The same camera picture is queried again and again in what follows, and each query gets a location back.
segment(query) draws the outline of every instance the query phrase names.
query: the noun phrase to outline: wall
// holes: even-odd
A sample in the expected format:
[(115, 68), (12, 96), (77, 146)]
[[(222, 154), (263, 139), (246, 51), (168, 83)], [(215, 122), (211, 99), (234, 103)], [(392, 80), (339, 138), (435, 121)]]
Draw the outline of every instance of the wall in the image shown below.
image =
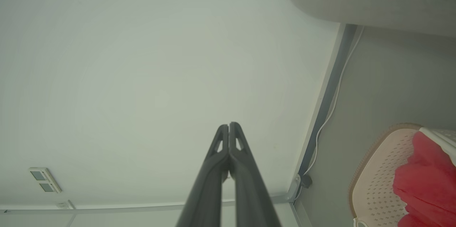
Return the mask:
[[(269, 192), (288, 191), (338, 24), (290, 0), (0, 7), (0, 208), (182, 204), (233, 120)], [(29, 167), (63, 193), (45, 194)]]
[(302, 203), (313, 227), (352, 226), (348, 186), (378, 136), (396, 123), (456, 130), (456, 40), (366, 27), (321, 132)]
[[(289, 203), (275, 204), (275, 210), (280, 219), (282, 227), (298, 227)], [(174, 227), (181, 214), (180, 210), (170, 211), (147, 211), (128, 213), (108, 214), (79, 214), (71, 227)], [(0, 226), (21, 227), (21, 226), (48, 226), (48, 227), (69, 227), (71, 214), (65, 215), (0, 215)], [(222, 227), (235, 227), (235, 207), (222, 207)]]

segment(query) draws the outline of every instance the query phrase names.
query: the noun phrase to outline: floor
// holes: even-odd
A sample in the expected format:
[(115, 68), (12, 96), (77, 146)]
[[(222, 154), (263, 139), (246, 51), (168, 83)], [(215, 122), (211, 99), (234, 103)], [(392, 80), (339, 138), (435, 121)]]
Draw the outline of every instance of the floor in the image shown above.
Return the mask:
[(348, 186), (368, 148), (396, 123), (456, 130), (455, 87), (456, 39), (367, 27), (321, 133), (313, 184), (296, 201), (301, 221), (352, 226)]

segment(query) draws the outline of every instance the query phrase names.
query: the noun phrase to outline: red clothing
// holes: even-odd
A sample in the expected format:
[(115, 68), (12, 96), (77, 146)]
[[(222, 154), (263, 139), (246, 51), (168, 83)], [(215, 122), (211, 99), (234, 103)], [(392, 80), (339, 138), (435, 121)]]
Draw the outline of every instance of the red clothing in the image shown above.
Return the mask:
[(393, 189), (407, 203), (398, 227), (456, 227), (456, 167), (439, 145), (420, 131), (414, 152), (398, 167)]

